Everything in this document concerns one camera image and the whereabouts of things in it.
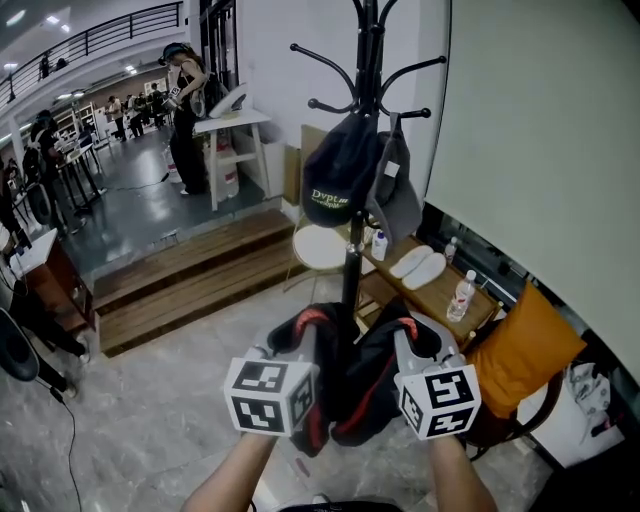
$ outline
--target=balcony railing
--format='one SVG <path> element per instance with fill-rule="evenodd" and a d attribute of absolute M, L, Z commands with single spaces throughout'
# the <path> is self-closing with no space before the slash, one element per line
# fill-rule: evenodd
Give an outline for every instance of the balcony railing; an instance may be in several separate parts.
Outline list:
<path fill-rule="evenodd" d="M 78 59 L 88 57 L 94 52 L 121 41 L 180 26 L 181 5 L 182 2 L 173 2 L 115 18 L 70 37 L 39 54 L 0 83 L 0 108 L 24 95 L 39 81 L 55 76 L 60 59 L 64 59 L 68 66 Z M 40 63 L 45 54 L 48 55 L 49 76 L 42 78 Z"/>

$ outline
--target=gray tile floor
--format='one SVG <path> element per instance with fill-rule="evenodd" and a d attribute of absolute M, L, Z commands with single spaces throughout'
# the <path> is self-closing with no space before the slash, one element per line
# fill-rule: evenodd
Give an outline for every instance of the gray tile floor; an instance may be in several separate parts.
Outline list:
<path fill-rule="evenodd" d="M 124 143 L 112 142 L 98 150 L 108 192 L 93 204 L 87 225 L 64 241 L 81 274 L 88 274 L 123 255 L 180 230 L 222 218 L 262 201 L 262 190 L 240 173 L 240 193 L 211 211 L 209 194 L 183 197 L 182 184 L 159 182 L 166 173 L 162 156 L 170 131 L 152 131 Z"/>
<path fill-rule="evenodd" d="M 321 278 L 316 301 L 338 300 L 340 278 Z M 238 439 L 221 386 L 231 357 L 264 340 L 310 301 L 312 281 L 282 286 L 108 360 L 79 367 L 65 354 L 49 358 L 78 381 L 69 407 L 77 419 L 73 468 L 87 512 L 177 511 Z M 47 391 L 0 374 L 0 472 L 4 486 L 34 512 L 77 509 L 68 473 L 71 419 Z M 476 463 L 501 511 L 524 511 L 549 467 L 522 442 Z M 377 496 L 407 512 L 436 510 L 424 444 L 401 420 L 366 445 L 327 445 L 318 457 L 282 439 L 255 495 L 261 511 L 331 499 Z"/>

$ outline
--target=ceiling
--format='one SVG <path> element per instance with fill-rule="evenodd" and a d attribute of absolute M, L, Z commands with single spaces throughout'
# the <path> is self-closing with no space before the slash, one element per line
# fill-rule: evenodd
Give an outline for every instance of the ceiling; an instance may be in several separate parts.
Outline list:
<path fill-rule="evenodd" d="M 105 21 L 153 6 L 169 3 L 170 0 L 0 0 L 0 76 L 7 62 L 23 65 L 44 50 L 72 37 L 79 32 L 95 27 Z M 21 10 L 24 18 L 11 27 L 6 21 Z M 60 23 L 52 26 L 45 22 L 54 14 Z M 67 24 L 68 34 L 60 29 Z"/>

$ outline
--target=forearm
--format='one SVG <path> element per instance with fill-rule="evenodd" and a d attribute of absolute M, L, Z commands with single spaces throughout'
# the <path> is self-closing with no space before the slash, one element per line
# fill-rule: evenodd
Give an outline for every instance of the forearm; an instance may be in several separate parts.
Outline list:
<path fill-rule="evenodd" d="M 429 441 L 440 512 L 495 512 L 493 497 L 454 436 Z"/>
<path fill-rule="evenodd" d="M 182 512 L 246 512 L 277 437 L 245 434 Z"/>
<path fill-rule="evenodd" d="M 180 91 L 180 93 L 182 94 L 183 97 L 186 98 L 193 91 L 195 91 L 195 90 L 199 89 L 200 87 L 202 87 L 202 85 L 204 85 L 204 83 L 206 81 L 207 81 L 207 77 L 206 76 L 204 76 L 204 75 L 198 76 L 198 77 L 193 79 L 193 82 L 191 82 L 184 89 L 182 89 L 182 91 Z"/>

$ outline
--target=marble floor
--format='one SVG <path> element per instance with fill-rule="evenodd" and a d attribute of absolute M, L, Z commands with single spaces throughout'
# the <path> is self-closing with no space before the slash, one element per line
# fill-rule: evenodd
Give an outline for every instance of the marble floor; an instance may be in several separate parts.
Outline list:
<path fill-rule="evenodd" d="M 77 420 L 72 460 L 84 510 L 178 511 L 239 437 L 221 391 L 230 358 L 296 314 L 311 291 L 310 279 L 284 294 L 274 287 L 111 360 L 97 353 L 93 336 L 84 367 L 65 354 L 49 356 L 78 382 L 68 405 Z M 316 301 L 339 295 L 339 277 L 319 280 Z M 75 512 L 67 411 L 42 386 L 1 374 L 0 417 L 0 510 L 1 496 L 10 494 L 33 512 Z M 551 473 L 521 441 L 475 466 L 501 511 L 527 510 Z M 329 444 L 315 459 L 280 440 L 256 491 L 258 510 L 309 502 L 317 492 L 436 510 L 425 446 L 400 419 L 364 446 Z"/>

